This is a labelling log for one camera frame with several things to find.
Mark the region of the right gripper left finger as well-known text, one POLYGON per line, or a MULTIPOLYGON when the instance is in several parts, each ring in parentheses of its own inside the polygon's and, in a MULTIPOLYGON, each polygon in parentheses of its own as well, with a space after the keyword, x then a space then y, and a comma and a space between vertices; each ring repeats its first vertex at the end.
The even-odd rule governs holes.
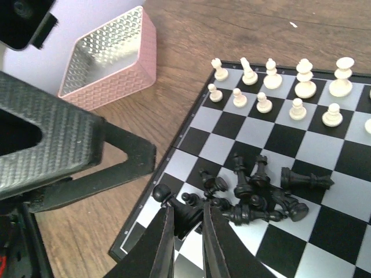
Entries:
POLYGON ((139 241, 104 277, 166 278, 174 276, 174 209, 161 208, 139 241))

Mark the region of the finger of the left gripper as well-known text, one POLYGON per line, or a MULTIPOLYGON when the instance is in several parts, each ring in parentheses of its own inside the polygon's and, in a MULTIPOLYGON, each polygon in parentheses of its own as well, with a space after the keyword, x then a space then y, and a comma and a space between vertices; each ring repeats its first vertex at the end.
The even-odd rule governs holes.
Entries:
POLYGON ((156 146, 111 123, 105 124, 105 142, 127 154, 126 161, 76 180, 65 178, 36 190, 28 205, 31 213, 60 209, 154 171, 156 146))
POLYGON ((104 118, 1 73, 1 199, 98 165, 104 118))

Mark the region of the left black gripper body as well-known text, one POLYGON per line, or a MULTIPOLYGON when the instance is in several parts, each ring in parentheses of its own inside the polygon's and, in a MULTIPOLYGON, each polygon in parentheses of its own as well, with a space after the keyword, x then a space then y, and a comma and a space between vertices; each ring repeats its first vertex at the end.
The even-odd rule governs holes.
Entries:
POLYGON ((35 215, 1 202, 1 277, 53 277, 35 215))

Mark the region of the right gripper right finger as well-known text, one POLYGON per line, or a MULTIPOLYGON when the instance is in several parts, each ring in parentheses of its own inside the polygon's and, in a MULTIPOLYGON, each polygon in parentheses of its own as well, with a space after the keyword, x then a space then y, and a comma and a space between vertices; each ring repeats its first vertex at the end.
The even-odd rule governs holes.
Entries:
POLYGON ((205 277, 274 277, 244 246, 221 212, 209 203, 203 209, 203 268, 205 277))

